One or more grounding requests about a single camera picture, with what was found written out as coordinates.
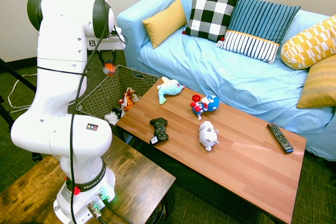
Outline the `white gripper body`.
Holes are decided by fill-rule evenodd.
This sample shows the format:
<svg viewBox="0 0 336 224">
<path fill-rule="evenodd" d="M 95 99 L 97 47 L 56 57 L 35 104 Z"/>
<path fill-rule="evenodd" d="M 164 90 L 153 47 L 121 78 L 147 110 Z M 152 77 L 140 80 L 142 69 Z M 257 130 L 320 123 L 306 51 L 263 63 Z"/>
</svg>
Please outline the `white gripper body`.
<svg viewBox="0 0 336 224">
<path fill-rule="evenodd" d="M 88 50 L 94 50 L 98 44 L 99 39 L 95 37 L 86 37 L 86 45 Z M 122 35 L 109 36 L 103 38 L 97 50 L 123 50 L 125 48 L 125 40 Z"/>
</svg>

